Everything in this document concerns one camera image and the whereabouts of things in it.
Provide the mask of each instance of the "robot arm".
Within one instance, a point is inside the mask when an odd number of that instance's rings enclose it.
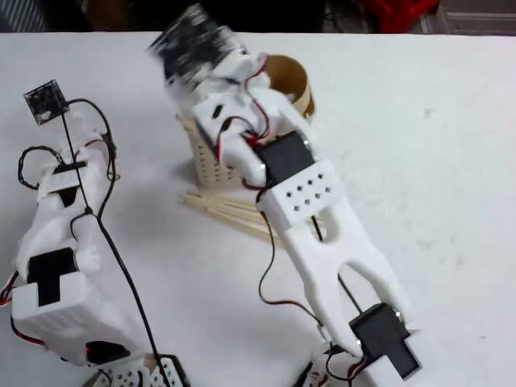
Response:
[[[426,364],[421,335],[406,329],[412,319],[408,297],[365,233],[335,167],[323,158],[315,131],[285,95],[268,87],[267,80],[248,83],[258,74],[266,77],[260,72],[259,57],[231,42],[221,44],[219,30],[210,24],[204,29],[198,23],[188,26],[189,19],[199,15],[207,20],[199,7],[187,10],[180,19],[181,28],[178,23],[151,46],[166,69],[176,70],[172,75],[165,71],[169,83],[189,87],[183,111],[195,120],[220,163],[238,170],[248,185],[262,189],[259,210],[276,230],[303,280],[308,302],[331,340],[344,351],[347,363],[356,362],[349,354],[362,357],[360,377],[370,386],[398,387],[413,381]],[[209,63],[197,63],[195,48],[181,47],[183,35],[196,34],[205,43],[211,39],[225,56],[204,57]],[[189,72],[182,71],[184,61],[193,64]],[[206,68],[217,74],[218,81]],[[235,70],[244,68],[247,76]],[[221,79],[234,81],[221,85]],[[315,215],[327,228],[322,242],[308,226]],[[351,322],[339,303],[337,276],[343,264],[367,280],[382,301]]]
[[[39,103],[29,103],[33,112],[44,110],[44,96],[56,87],[49,82],[28,94]],[[48,120],[52,115],[35,117]],[[79,366],[100,365],[141,355],[145,335],[136,320],[106,296],[109,290],[99,277],[105,268],[103,238],[97,220],[81,216],[86,204],[75,168],[96,214],[110,184],[105,144],[92,128],[80,128],[74,117],[69,122],[75,134],[83,129],[83,136],[74,141],[75,160],[65,148],[62,161],[43,168],[34,221],[15,259],[23,284],[13,290],[12,318],[21,332],[43,340],[62,359]]]

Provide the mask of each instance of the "white plastic bracket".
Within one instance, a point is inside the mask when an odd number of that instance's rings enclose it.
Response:
[[[269,189],[259,208],[292,258],[315,314],[342,348],[362,355],[339,303],[337,276],[342,264],[369,281],[383,302],[410,321],[408,298],[387,259],[365,233],[329,160],[319,161]],[[307,223],[316,214],[327,229],[322,243]]]
[[[112,383],[100,374],[91,387],[165,387],[160,368],[153,361],[153,365],[156,366],[153,370],[149,369],[148,360],[149,357],[145,356],[113,368],[102,368],[102,371],[110,376]],[[161,357],[160,360],[169,384],[173,387],[187,387],[182,383],[173,361],[168,357]]]

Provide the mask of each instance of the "hole pattern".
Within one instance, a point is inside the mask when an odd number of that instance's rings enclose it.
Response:
[[[317,178],[319,180],[322,180],[324,178],[324,175],[322,173],[318,173],[317,174]],[[313,185],[314,184],[314,180],[313,179],[309,179],[306,181],[306,184],[307,185]],[[296,193],[294,195],[293,192],[291,191],[288,191],[285,196],[287,198],[293,198],[295,200],[295,203],[293,203],[293,210],[294,211],[299,211],[301,209],[301,206],[299,205],[299,201],[301,201],[302,203],[304,203],[305,206],[309,206],[311,204],[311,201],[310,199],[311,198],[307,198],[307,197],[299,197],[299,195],[303,195],[302,194],[302,191],[303,191],[303,186],[302,185],[298,185],[297,187],[297,191],[300,193]],[[322,196],[323,196],[323,193],[330,193],[331,192],[331,187],[325,187],[324,189],[324,192],[317,192],[317,193],[314,193],[314,198],[316,199],[320,199]]]

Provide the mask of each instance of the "small basket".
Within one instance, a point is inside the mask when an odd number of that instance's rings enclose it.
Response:
[[[308,119],[314,114],[315,104],[308,76],[296,60],[288,56],[269,56],[265,72],[270,77],[271,89],[285,95],[293,95],[292,104],[303,117]],[[240,175],[234,169],[226,168],[217,162],[213,152],[199,134],[195,122],[186,117],[180,117],[180,120],[192,147],[200,188],[227,189],[241,186]]]

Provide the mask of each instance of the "white table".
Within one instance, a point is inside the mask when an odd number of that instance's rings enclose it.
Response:
[[[94,100],[113,127],[123,178],[106,223],[135,278],[158,348],[180,356],[194,386],[288,386],[318,333],[298,309],[259,301],[258,279],[270,258],[266,243],[178,205],[192,187],[190,150],[161,68],[144,51],[155,36],[0,35],[0,277],[12,270],[16,241],[35,212],[34,192],[16,180],[19,154],[34,144],[55,146],[44,132],[59,127],[37,127],[23,93],[56,78],[65,97]],[[443,363],[427,385],[510,385],[516,40],[243,39],[255,52],[284,53],[306,66],[322,145],[439,349]],[[36,160],[27,160],[28,178],[36,177]],[[285,252],[265,288],[271,298],[304,301]],[[136,315],[121,277],[113,292]],[[2,385],[73,386],[91,374],[19,342],[9,313],[10,307],[0,311]]]

